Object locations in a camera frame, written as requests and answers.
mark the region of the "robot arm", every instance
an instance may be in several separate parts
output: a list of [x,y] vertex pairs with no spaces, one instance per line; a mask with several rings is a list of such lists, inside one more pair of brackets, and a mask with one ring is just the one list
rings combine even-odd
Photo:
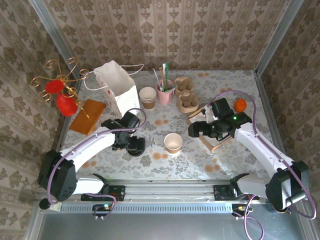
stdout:
[[[308,166],[303,162],[294,162],[272,145],[260,132],[257,134],[265,143],[262,143],[255,134],[252,120],[244,112],[234,114],[225,98],[211,103],[214,120],[194,122],[188,128],[190,137],[199,137],[200,132],[204,136],[224,139],[223,134],[232,136],[246,146],[258,159],[269,174],[270,178],[261,178],[253,174],[243,173],[234,177],[230,182],[232,195],[252,194],[267,198],[277,210],[283,210],[303,199],[306,194],[301,186],[288,170],[284,161],[298,175],[304,186],[309,188]],[[281,156],[279,159],[271,150]]]
[[[86,161],[107,147],[112,147],[113,150],[126,149],[130,155],[140,156],[145,151],[145,139],[131,136],[133,132],[130,131],[139,123],[137,116],[126,112],[122,119],[104,121],[94,133],[74,146],[61,152],[50,150],[44,156],[37,179],[38,184],[47,190],[53,168],[65,157],[53,174],[50,184],[52,196],[62,202],[75,194],[108,194],[109,183],[105,178],[98,174],[93,174],[93,177],[77,177],[76,172]],[[50,207],[47,198],[41,201],[40,207],[42,209]]]

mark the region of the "stick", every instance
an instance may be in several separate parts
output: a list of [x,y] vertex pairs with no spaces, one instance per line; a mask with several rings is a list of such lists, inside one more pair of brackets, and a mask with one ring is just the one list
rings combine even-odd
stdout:
[[161,72],[161,76],[162,76],[162,82],[164,84],[164,88],[167,89],[167,83],[166,83],[166,79],[165,79],[165,75],[164,75],[164,72],[163,72],[163,68],[162,67],[159,67],[159,70]]

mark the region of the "pink cup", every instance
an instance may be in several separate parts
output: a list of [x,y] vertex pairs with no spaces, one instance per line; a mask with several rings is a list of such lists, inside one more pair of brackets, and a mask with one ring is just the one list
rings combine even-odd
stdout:
[[[172,89],[174,87],[174,83],[170,80],[168,80],[168,89]],[[169,91],[169,92],[164,92],[164,91],[160,91],[160,86],[159,83],[157,83],[155,85],[155,89],[156,89],[156,97],[158,99],[158,102],[162,105],[168,105],[172,102],[172,100],[174,99],[174,93],[175,91]]]

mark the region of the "floral tablecloth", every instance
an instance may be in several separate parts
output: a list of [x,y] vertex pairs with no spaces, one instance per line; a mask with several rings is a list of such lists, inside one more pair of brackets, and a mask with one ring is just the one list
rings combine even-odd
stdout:
[[[198,95],[200,106],[209,103],[217,94],[227,90],[240,90],[250,94],[257,105],[257,127],[271,140],[269,127],[263,110],[253,71],[250,70],[187,70],[170,71],[169,79],[186,76],[193,80],[194,92]],[[156,78],[151,71],[141,71],[131,76],[139,92],[144,87],[155,87]],[[98,88],[94,75],[86,80],[89,88]],[[239,95],[227,94],[230,106],[233,106]],[[101,91],[87,90],[83,84],[79,92],[79,100],[83,103],[87,99],[106,102]],[[252,116],[253,105],[247,99],[245,112]],[[188,136],[187,117],[176,106],[177,97],[170,105],[160,105],[156,102],[151,110],[145,110],[147,122],[142,130],[135,135],[146,140],[145,152],[138,157],[130,156],[125,149],[112,151],[105,148],[92,159],[87,161],[78,171],[80,175],[98,173],[109,179],[224,179],[228,180],[241,173],[256,172],[260,176],[267,176],[263,166],[252,153],[235,139],[227,141],[211,153],[198,139]],[[107,119],[115,116],[107,106],[100,119],[98,127]],[[183,138],[181,150],[176,154],[169,154],[165,150],[164,138],[169,133],[178,133]],[[86,136],[68,130],[63,148],[75,145]]]

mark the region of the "patterned wallpaper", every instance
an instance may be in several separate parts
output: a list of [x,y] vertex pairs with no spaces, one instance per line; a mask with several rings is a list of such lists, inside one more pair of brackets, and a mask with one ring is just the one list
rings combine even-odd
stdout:
[[40,102],[28,84],[34,75],[50,76],[45,63],[59,54],[27,0],[0,1],[0,52],[0,240],[18,240],[34,205],[41,155],[60,122],[56,107]]
[[287,154],[310,169],[320,201],[320,1],[305,0],[262,79]]
[[74,56],[175,70],[254,69],[289,0],[44,0]]

